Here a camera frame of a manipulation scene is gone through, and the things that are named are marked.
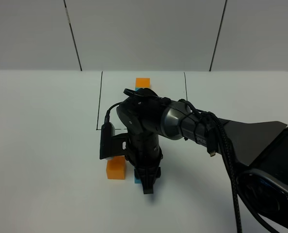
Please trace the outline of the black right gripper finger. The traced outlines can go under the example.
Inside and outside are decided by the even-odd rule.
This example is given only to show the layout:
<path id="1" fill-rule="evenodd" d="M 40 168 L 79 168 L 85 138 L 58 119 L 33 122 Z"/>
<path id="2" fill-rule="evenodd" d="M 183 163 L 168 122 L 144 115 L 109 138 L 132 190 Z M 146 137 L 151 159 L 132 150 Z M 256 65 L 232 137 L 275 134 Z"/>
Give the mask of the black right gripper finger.
<path id="1" fill-rule="evenodd" d="M 161 168 L 138 168 L 136 171 L 142 182 L 143 193 L 153 194 L 156 179 L 161 177 Z"/>

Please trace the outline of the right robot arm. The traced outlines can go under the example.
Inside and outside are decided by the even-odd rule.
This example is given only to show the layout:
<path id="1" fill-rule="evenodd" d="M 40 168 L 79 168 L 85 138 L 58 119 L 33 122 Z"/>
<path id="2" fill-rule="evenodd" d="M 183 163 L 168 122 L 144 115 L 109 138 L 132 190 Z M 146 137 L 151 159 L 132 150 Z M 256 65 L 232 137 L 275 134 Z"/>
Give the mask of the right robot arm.
<path id="1" fill-rule="evenodd" d="M 128 131 L 127 159 L 145 194 L 160 176 L 159 137 L 191 140 L 219 154 L 231 183 L 237 231 L 239 202 L 268 231 L 268 218 L 288 229 L 288 126 L 279 121 L 242 123 L 196 109 L 189 101 L 162 98 L 151 89 L 125 89 L 117 114 Z"/>

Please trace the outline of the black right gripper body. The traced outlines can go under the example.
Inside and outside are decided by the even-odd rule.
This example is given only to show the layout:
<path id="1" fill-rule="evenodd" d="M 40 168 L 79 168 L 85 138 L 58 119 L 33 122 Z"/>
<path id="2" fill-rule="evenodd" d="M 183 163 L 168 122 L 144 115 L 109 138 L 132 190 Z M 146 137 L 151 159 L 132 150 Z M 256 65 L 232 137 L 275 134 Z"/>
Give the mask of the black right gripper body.
<path id="1" fill-rule="evenodd" d="M 143 171 L 141 167 L 160 164 L 163 158 L 159 146 L 159 136 L 156 133 L 144 132 L 132 134 L 128 132 L 127 160 L 134 166 L 134 174 L 139 175 Z"/>

